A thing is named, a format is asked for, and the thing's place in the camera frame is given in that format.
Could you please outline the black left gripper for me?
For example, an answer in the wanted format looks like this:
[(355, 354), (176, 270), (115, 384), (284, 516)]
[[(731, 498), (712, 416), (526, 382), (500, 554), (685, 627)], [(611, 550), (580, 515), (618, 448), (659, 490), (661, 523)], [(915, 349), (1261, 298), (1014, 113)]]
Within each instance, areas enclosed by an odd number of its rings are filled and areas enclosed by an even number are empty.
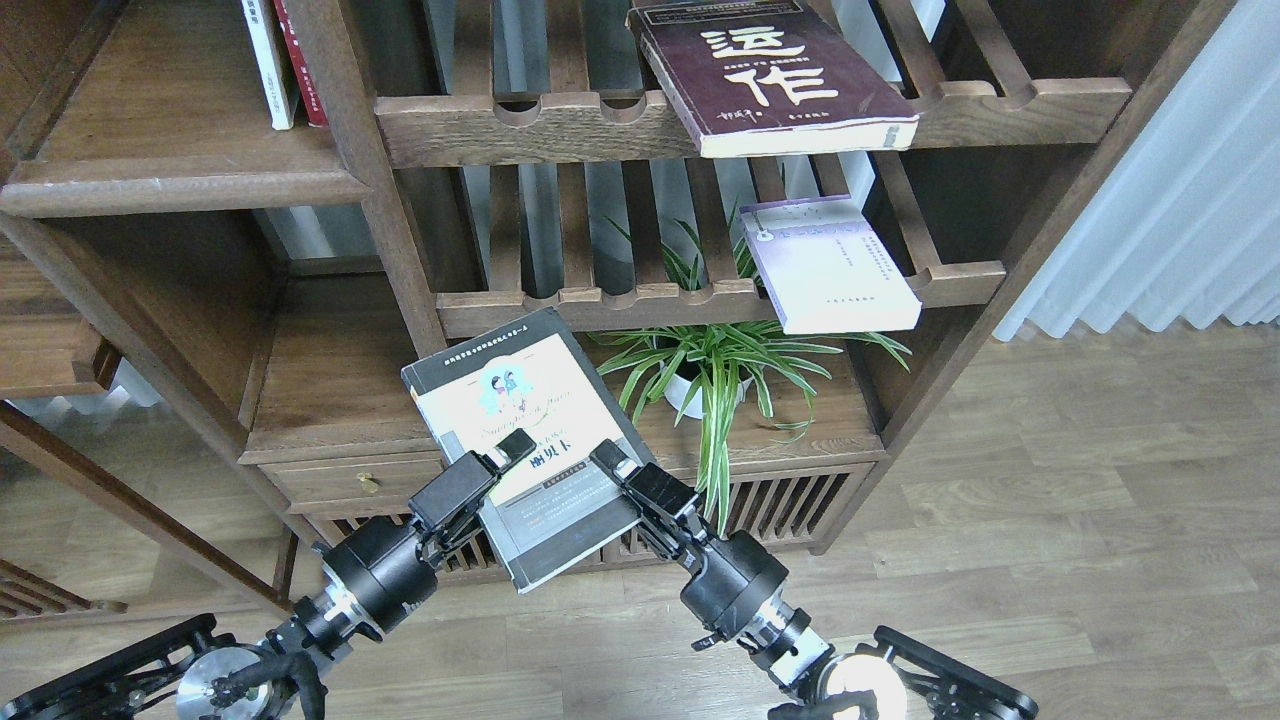
[(486, 493), (536, 443), (516, 429), (485, 454), (468, 451), (410, 498), (403, 523), (367, 520), (323, 553), (324, 618), (343, 632), (390, 632), (438, 588), (447, 553), (477, 532)]

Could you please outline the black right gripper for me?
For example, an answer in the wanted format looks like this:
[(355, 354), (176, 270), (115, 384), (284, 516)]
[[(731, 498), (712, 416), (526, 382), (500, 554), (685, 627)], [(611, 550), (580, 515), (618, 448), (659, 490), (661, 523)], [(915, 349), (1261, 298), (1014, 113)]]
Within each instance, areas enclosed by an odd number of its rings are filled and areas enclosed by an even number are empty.
[(723, 539), (698, 511), (700, 498), (654, 462), (640, 465), (612, 439), (590, 459), (640, 507), (643, 536), (660, 559), (691, 578), (680, 598), (710, 633), (710, 641), (773, 641), (791, 612), (780, 600), (788, 570), (754, 537)]

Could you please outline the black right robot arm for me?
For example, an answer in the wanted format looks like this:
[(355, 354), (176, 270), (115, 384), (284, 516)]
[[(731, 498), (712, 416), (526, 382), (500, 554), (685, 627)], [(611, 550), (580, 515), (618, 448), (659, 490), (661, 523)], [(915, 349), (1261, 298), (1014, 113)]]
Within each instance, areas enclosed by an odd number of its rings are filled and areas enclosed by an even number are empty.
[(694, 488), (612, 441), (591, 460), (637, 505), (649, 548), (687, 570), (680, 598), (707, 629), (694, 648), (739, 644), (787, 697), (769, 717), (902, 719), (909, 693), (936, 719), (1037, 716), (1030, 696), (890, 626), (876, 629), (873, 644), (840, 653), (785, 601), (787, 568), (746, 532), (717, 536)]

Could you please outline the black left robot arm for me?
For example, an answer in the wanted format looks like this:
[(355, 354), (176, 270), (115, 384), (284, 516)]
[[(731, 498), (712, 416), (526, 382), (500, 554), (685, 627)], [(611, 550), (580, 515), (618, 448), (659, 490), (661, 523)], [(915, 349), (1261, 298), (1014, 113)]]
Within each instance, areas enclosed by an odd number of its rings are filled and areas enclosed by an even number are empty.
[(260, 642), (219, 635), (202, 614), (18, 696), (3, 716), (133, 719), (174, 697), (182, 719), (279, 719), (293, 705), (324, 717), (323, 676), (349, 653), (349, 638), (383, 641), (436, 591), (445, 555), (479, 532), (484, 496), (534, 450), (513, 430), (422, 487), (406, 524), (365, 523), (324, 553), (328, 585)]

